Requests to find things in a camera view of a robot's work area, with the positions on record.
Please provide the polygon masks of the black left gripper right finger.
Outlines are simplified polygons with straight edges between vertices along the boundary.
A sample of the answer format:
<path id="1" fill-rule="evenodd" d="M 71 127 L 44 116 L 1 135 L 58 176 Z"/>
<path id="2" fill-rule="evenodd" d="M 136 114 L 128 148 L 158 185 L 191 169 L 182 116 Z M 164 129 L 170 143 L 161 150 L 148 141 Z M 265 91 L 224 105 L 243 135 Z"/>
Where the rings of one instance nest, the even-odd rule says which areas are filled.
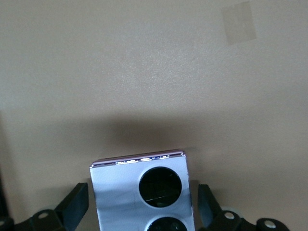
<path id="1" fill-rule="evenodd" d="M 288 227 L 272 218 L 260 218 L 252 224 L 238 213 L 222 209 L 206 184 L 198 185 L 198 211 L 201 231 L 287 231 Z"/>

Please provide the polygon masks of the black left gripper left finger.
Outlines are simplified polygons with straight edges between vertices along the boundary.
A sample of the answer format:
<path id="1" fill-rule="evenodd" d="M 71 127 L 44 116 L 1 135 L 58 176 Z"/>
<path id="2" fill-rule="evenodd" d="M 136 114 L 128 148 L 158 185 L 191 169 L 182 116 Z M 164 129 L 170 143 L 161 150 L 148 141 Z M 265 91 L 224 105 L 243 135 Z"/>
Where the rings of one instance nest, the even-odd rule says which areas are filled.
<path id="1" fill-rule="evenodd" d="M 74 231 L 89 208 L 87 183 L 78 183 L 55 209 L 41 210 L 27 220 L 15 224 L 0 197 L 0 229 L 2 231 Z"/>

